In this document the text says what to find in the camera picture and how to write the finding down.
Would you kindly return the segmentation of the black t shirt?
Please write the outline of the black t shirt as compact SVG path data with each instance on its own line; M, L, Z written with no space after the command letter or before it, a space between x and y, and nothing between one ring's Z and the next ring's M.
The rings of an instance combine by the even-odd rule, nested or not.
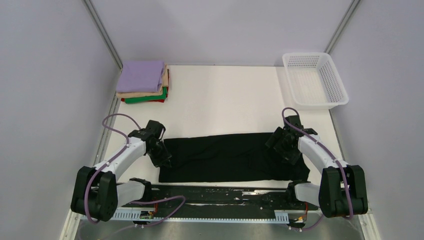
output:
M168 138L170 167L162 166L160 183L306 181L310 170L300 158L295 164L266 146L270 132Z

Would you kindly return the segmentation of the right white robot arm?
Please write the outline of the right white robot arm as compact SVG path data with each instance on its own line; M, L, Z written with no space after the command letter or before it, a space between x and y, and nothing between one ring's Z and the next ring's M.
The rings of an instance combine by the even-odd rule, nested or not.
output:
M286 204L298 209L307 202L319 207L327 218L366 214L369 206L363 168L338 159L314 129L303 127L299 115L284 117L283 122L265 145L277 155L277 163L298 171L285 195ZM303 157L319 171L318 185L300 171Z

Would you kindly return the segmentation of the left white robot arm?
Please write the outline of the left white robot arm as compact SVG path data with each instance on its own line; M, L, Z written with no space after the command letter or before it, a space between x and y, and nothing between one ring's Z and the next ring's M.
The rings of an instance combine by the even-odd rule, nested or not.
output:
M70 203L72 212L92 222L107 222L117 208L132 202L149 206L153 201L152 184L141 178L119 183L118 179L139 158L147 155L155 167L170 166L171 154L162 138L166 127L149 120L145 128L130 132L114 156L93 167L83 166L76 175Z

